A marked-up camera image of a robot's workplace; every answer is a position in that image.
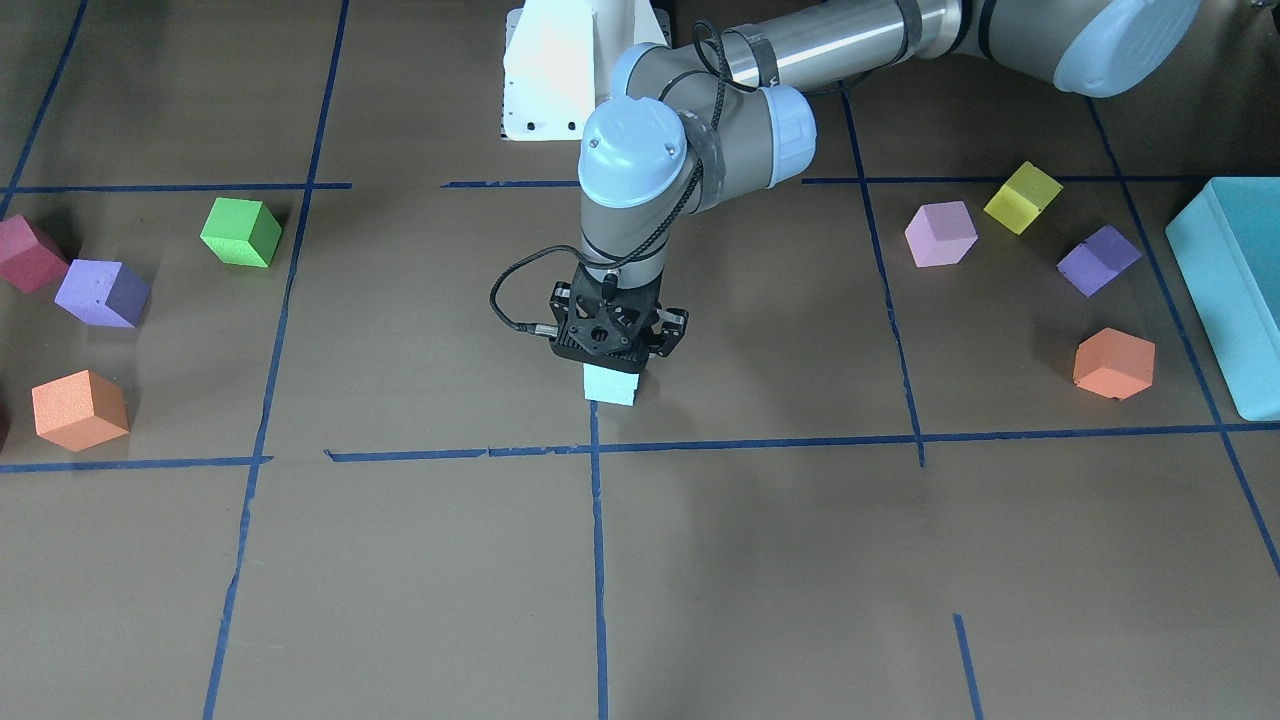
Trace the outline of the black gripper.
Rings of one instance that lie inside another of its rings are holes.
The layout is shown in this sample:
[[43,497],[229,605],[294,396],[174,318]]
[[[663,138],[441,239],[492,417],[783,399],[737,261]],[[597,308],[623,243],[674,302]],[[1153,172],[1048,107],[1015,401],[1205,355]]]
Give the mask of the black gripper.
[[650,357],[675,351],[687,332],[689,313],[660,305],[660,277],[623,288],[618,275],[607,272],[598,281],[580,266],[570,283],[556,284],[549,299],[556,318],[549,345],[556,355],[639,374]]

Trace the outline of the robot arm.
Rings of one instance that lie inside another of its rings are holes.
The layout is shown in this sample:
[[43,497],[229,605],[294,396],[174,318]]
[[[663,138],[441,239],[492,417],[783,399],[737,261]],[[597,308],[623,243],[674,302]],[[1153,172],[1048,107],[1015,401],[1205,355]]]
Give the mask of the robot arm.
[[639,44],[611,74],[579,152],[577,268],[524,331],[575,363],[628,374],[669,355],[689,315],[660,304],[672,224],[804,172],[809,92],[910,59],[980,56],[1053,87],[1111,97],[1149,76],[1196,1],[827,1],[756,24],[695,26],[684,47]]

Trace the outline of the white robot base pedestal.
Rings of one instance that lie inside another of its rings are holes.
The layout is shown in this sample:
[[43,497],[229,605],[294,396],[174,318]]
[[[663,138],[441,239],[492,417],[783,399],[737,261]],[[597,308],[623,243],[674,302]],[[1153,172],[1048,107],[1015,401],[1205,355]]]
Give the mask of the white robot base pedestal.
[[579,141],[611,95],[611,73],[636,44],[667,45],[668,1],[526,1],[506,17],[502,135]]

